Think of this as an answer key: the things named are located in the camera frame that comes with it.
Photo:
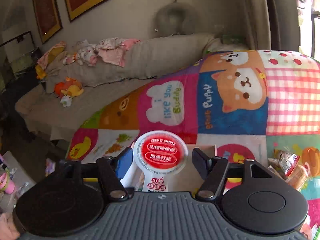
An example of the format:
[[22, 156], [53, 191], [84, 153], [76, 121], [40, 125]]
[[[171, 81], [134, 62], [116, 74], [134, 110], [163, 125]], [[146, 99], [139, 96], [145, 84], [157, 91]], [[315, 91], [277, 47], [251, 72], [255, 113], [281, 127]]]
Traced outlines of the oblong bread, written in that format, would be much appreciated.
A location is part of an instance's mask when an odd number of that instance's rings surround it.
[[287, 182], [289, 185], [291, 185], [294, 189], [297, 191], [300, 191], [304, 184], [306, 183], [308, 179], [308, 173], [304, 166], [302, 165], [296, 165], [296, 167], [293, 169], [293, 171], [290, 173], [288, 177], [285, 175], [281, 175], [273, 166], [269, 166], [268, 170], [274, 173], [276, 176], [278, 176], [283, 181]]

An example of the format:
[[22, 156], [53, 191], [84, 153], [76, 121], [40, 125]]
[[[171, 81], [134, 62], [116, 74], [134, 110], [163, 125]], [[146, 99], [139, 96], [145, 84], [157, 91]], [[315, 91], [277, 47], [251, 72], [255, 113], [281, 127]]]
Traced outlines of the orange yellow plush toy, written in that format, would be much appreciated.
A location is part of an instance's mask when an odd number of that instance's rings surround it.
[[64, 82], [57, 83], [54, 87], [54, 93], [60, 98], [60, 103], [63, 107], [70, 107], [73, 98], [80, 96], [83, 92], [82, 84], [70, 77], [66, 77]]

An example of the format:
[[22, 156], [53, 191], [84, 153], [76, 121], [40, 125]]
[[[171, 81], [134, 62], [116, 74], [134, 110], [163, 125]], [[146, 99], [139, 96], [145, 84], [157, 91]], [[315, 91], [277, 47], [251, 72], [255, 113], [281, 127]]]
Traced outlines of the small red white snack packet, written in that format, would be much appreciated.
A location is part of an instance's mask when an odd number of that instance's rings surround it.
[[274, 163], [288, 177], [299, 163], [300, 156], [285, 150], [274, 150]]

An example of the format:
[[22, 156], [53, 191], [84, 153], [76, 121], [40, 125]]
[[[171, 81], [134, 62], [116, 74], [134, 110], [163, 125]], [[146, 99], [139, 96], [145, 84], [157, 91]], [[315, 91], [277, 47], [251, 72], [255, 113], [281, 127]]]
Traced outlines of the colourful cartoon play mat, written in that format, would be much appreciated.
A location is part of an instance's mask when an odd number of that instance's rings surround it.
[[319, 239], [319, 62], [295, 51], [227, 51], [166, 75], [108, 104], [74, 134], [68, 159], [118, 155], [141, 132], [183, 132], [218, 156], [267, 165], [274, 150], [300, 156], [309, 204], [302, 226]]

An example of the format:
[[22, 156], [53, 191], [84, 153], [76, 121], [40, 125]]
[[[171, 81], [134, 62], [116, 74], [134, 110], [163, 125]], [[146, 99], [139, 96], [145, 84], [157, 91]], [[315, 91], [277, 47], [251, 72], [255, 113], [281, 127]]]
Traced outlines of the grey neck pillow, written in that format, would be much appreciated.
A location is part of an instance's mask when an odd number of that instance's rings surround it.
[[199, 14], [188, 3], [174, 0], [159, 9], [155, 28], [159, 37], [194, 34], [199, 28]]

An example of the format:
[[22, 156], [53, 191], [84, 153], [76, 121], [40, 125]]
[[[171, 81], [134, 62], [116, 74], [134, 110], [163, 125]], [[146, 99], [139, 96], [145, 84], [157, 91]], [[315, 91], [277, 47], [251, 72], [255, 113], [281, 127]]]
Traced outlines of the grey bed pillow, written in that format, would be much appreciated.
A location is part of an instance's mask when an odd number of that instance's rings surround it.
[[83, 86], [97, 87], [124, 79], [149, 79], [170, 74], [194, 64], [207, 51], [221, 50], [222, 43], [213, 34], [177, 35], [145, 40], [125, 54], [125, 66], [120, 67], [98, 60], [95, 66], [73, 63], [63, 65], [55, 59], [49, 69], [54, 70], [46, 77], [46, 92], [54, 92], [57, 83], [67, 77], [78, 80]]

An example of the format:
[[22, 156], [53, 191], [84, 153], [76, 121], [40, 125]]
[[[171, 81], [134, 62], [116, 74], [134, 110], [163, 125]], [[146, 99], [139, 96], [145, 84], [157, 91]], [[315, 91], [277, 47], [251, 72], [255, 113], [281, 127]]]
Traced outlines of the pink cardboard gift box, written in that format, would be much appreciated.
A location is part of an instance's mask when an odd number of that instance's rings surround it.
[[[185, 167], [178, 174], [174, 175], [168, 183], [169, 192], [177, 191], [196, 191], [200, 185], [203, 183], [203, 179], [197, 172], [196, 168], [192, 162], [192, 151], [194, 148], [199, 148], [209, 157], [216, 156], [216, 146], [215, 145], [195, 145], [188, 144], [187, 148], [189, 151], [188, 160]], [[125, 187], [134, 187], [136, 191], [143, 191], [144, 184], [144, 173], [135, 164], [132, 163], [130, 169], [126, 174], [126, 178], [121, 180]]]

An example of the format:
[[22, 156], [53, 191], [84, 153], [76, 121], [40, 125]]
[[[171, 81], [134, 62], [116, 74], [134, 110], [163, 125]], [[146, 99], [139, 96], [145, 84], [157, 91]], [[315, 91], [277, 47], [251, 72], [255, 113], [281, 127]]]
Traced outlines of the pink baby clothes pile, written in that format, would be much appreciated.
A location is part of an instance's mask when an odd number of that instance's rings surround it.
[[87, 64], [94, 67], [98, 59], [102, 59], [105, 63], [115, 66], [125, 66], [125, 54], [135, 44], [139, 44], [140, 40], [135, 38], [106, 38], [97, 44], [90, 44], [84, 40], [78, 44], [75, 52], [67, 54], [63, 58], [63, 64], [72, 64], [77, 62], [79, 65]]

